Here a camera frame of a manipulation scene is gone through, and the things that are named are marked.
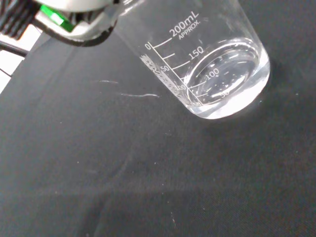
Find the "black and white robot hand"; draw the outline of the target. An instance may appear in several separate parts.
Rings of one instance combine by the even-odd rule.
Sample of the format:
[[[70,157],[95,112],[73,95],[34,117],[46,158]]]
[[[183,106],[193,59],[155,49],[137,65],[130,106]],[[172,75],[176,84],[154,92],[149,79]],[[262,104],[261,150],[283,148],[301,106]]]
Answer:
[[[114,30],[121,0],[2,0],[0,33],[19,40],[29,25],[65,44],[92,47]]]

